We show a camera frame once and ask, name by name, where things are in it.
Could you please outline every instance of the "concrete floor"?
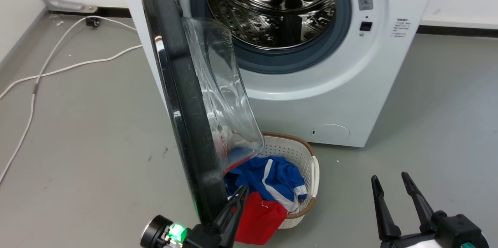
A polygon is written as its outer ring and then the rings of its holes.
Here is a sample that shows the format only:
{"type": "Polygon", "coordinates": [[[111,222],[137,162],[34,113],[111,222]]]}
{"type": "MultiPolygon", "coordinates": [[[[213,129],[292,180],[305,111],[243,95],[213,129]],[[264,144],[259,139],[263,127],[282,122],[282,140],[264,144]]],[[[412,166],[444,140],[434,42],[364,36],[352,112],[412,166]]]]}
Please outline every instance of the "concrete floor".
{"type": "MultiPolygon", "coordinates": [[[[5,62],[0,91],[39,72],[76,21],[60,18],[41,21],[5,62]],[[56,26],[60,18],[65,23],[56,26]]],[[[132,30],[112,23],[95,30],[80,25],[47,71],[139,43],[132,30]]],[[[465,214],[498,246],[497,48],[497,39],[416,36],[367,146],[314,145],[321,166],[317,203],[267,246],[378,247],[374,174],[397,225],[405,234],[417,232],[402,171],[434,210],[465,214]]],[[[25,127],[33,82],[0,100],[1,166],[25,127]]],[[[0,186],[0,246],[135,248],[156,214],[194,225],[175,149],[143,50],[44,78],[32,128],[0,186]]]]}

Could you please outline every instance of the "stainless steel drum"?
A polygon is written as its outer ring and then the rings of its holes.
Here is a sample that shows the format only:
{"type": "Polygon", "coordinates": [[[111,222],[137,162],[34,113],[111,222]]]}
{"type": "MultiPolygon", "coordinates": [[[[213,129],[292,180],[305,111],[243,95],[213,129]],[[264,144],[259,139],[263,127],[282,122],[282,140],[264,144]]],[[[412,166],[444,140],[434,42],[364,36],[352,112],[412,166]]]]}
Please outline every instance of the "stainless steel drum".
{"type": "Polygon", "coordinates": [[[300,46],[334,20],[335,0],[207,0],[233,37],[265,50],[300,46]]]}

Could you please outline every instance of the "blue clothing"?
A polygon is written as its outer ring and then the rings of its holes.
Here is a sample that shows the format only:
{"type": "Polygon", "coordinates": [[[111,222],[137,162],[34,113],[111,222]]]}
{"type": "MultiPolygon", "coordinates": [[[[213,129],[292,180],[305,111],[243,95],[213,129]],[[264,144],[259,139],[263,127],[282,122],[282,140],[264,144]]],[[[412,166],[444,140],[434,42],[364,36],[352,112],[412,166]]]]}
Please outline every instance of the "blue clothing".
{"type": "Polygon", "coordinates": [[[299,168],[284,157],[255,157],[229,171],[224,181],[229,195],[242,185],[259,192],[264,200],[277,201],[290,213],[299,211],[299,200],[307,197],[299,168]]]}

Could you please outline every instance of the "power cord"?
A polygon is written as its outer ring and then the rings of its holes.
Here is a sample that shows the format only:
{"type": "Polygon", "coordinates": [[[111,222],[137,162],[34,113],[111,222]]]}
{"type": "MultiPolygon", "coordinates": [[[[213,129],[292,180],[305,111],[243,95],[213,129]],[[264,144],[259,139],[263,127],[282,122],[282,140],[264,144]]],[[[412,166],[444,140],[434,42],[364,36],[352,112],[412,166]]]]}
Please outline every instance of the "power cord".
{"type": "Polygon", "coordinates": [[[27,81],[27,80],[31,80],[31,79],[35,79],[36,78],[36,82],[35,82],[35,85],[34,85],[34,89],[33,89],[33,94],[32,94],[32,101],[31,101],[31,112],[30,112],[30,118],[28,119],[28,123],[26,125],[26,129],[25,131],[23,132],[23,136],[21,136],[21,139],[19,140],[19,143],[18,143],[18,146],[16,147],[16,150],[14,151],[14,154],[11,156],[11,159],[9,160],[9,162],[7,163],[7,166],[5,167],[4,171],[2,172],[2,175],[0,176],[0,185],[2,184],[2,181],[4,180],[4,177],[5,175],[7,174],[7,171],[9,170],[9,167],[11,166],[12,162],[14,161],[14,158],[16,157],[16,155],[18,154],[19,152],[19,149],[21,147],[21,145],[23,145],[23,142],[25,141],[25,137],[26,137],[26,134],[28,132],[28,130],[30,129],[30,126],[31,126],[31,122],[32,122],[32,119],[33,119],[33,114],[34,114],[34,104],[35,104],[35,101],[36,101],[36,94],[38,92],[38,89],[39,89],[39,85],[40,85],[40,80],[42,77],[44,76],[49,76],[49,75],[53,75],[53,74],[57,74],[57,73],[60,73],[60,72],[63,72],[63,71],[67,71],[69,69],[73,69],[75,67],[79,67],[79,66],[82,66],[82,65],[85,65],[85,64],[90,64],[90,63],[96,63],[96,62],[104,62],[104,61],[110,61],[110,60],[113,60],[125,53],[128,53],[132,50],[135,50],[135,49],[138,49],[138,48],[141,48],[142,45],[138,45],[138,46],[134,46],[134,47],[131,47],[131,48],[128,48],[124,51],[122,51],[121,53],[117,54],[117,55],[114,55],[113,57],[110,57],[110,58],[106,58],[106,59],[98,59],[98,60],[91,60],[91,61],[86,61],[86,62],[81,62],[81,63],[78,63],[78,64],[75,64],[75,65],[71,65],[71,66],[68,66],[68,67],[64,67],[62,69],[58,69],[56,71],[52,71],[52,72],[49,72],[49,73],[45,73],[43,74],[43,72],[45,71],[45,68],[47,67],[48,65],[48,62],[50,61],[50,59],[52,58],[53,54],[55,53],[55,50],[57,49],[57,47],[60,45],[60,43],[62,42],[62,40],[66,37],[66,35],[80,22],[84,21],[86,18],[91,18],[91,17],[94,17],[94,18],[100,18],[100,19],[103,19],[103,20],[106,20],[106,21],[111,21],[113,23],[117,23],[117,24],[120,24],[122,26],[125,26],[127,28],[130,28],[132,30],[137,30],[136,28],[134,27],[131,27],[129,25],[126,25],[124,23],[121,23],[119,21],[114,21],[113,19],[109,19],[109,18],[105,18],[105,17],[101,17],[101,16],[87,16],[87,17],[84,17],[80,20],[78,20],[76,23],[74,23],[67,31],[66,33],[64,33],[64,35],[61,37],[61,39],[59,40],[59,42],[57,42],[57,44],[55,45],[55,47],[53,48],[53,50],[51,51],[50,55],[48,55],[48,58],[47,60],[45,61],[45,63],[43,64],[41,70],[40,70],[40,73],[36,76],[31,76],[31,77],[27,77],[27,78],[23,78],[23,79],[19,79],[15,82],[13,82],[11,85],[9,85],[7,87],[7,89],[5,89],[5,91],[0,94],[0,100],[7,94],[7,92],[9,92],[10,89],[12,89],[12,87],[14,87],[15,85],[21,83],[21,82],[24,82],[24,81],[27,81]]]}

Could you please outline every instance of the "black baseboard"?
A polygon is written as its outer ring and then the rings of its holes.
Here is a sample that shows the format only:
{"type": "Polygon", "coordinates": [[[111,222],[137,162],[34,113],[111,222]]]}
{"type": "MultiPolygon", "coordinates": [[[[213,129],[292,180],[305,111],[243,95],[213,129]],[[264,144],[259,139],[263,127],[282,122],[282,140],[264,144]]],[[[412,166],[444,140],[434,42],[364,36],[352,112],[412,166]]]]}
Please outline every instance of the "black baseboard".
{"type": "Polygon", "coordinates": [[[420,25],[418,34],[452,35],[456,37],[498,37],[498,30],[486,30],[483,28],[447,27],[420,25]]]}
{"type": "Polygon", "coordinates": [[[95,13],[77,13],[77,12],[61,12],[61,11],[48,11],[50,14],[72,15],[72,16],[101,16],[101,17],[114,17],[114,18],[131,18],[130,10],[128,8],[110,8],[99,7],[95,13]]]}
{"type": "MultiPolygon", "coordinates": [[[[110,8],[99,7],[93,14],[76,13],[76,12],[59,12],[49,11],[51,14],[64,14],[74,16],[102,16],[102,17],[117,17],[131,18],[132,15],[128,8],[110,8]]],[[[420,25],[417,30],[418,34],[433,34],[433,35],[453,35],[456,37],[496,37],[498,38],[498,30],[486,30],[482,28],[466,28],[466,27],[446,27],[446,26],[431,26],[420,25]]]]}

